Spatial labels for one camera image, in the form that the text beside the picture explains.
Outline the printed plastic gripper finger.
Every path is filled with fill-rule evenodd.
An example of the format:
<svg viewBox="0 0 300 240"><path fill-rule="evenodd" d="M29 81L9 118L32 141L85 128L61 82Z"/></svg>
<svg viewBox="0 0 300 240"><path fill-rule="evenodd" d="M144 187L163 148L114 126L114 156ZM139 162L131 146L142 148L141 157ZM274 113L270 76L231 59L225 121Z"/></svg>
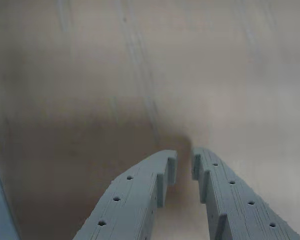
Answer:
<svg viewBox="0 0 300 240"><path fill-rule="evenodd" d="M207 148L192 150L192 178L212 240L300 240L247 183Z"/></svg>
<svg viewBox="0 0 300 240"><path fill-rule="evenodd" d="M177 166L177 152L161 150L117 176L74 239L149 240L156 211L176 183Z"/></svg>

